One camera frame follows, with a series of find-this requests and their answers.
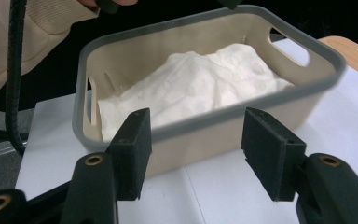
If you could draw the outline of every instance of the person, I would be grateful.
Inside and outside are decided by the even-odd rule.
[[[112,0],[130,6],[137,0]],[[10,0],[0,0],[0,89],[7,80]],[[98,17],[95,0],[28,0],[24,22],[21,73],[26,74],[69,34],[71,25]]]

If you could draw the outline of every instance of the white cloth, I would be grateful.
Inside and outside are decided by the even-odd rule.
[[[251,46],[232,44],[214,54],[176,53],[120,96],[98,101],[104,141],[133,111],[150,108],[152,128],[293,86],[275,76]]]

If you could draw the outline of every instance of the table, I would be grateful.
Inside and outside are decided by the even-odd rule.
[[[341,53],[347,64],[358,71],[358,44],[342,36],[328,36],[321,41]]]
[[[72,132],[73,99],[35,109],[16,186],[28,199],[69,180],[76,158],[88,153]],[[295,134],[307,155],[335,155],[358,174],[358,72],[348,67]],[[272,202],[238,149],[146,179],[141,200],[119,202],[118,210],[121,223],[298,223],[295,204]]]

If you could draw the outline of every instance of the beige plastic basket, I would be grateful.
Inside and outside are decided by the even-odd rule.
[[[271,29],[304,48],[309,63],[300,65],[276,48],[269,39]],[[251,45],[275,74],[295,87],[152,130],[153,154],[147,175],[241,148],[246,106],[266,110],[294,129],[324,91],[337,83],[346,66],[334,50],[255,6],[218,9],[103,36],[89,43],[80,55],[73,119],[76,136],[87,147],[107,148],[109,142],[103,141],[101,133],[99,99],[128,89],[172,53],[214,53],[232,43]]]

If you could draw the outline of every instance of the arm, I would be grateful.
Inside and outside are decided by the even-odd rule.
[[[117,0],[132,5],[136,0]],[[0,0],[0,88],[7,79],[9,0]],[[31,71],[69,34],[73,23],[96,18],[94,0],[28,0],[24,25],[22,74]]]

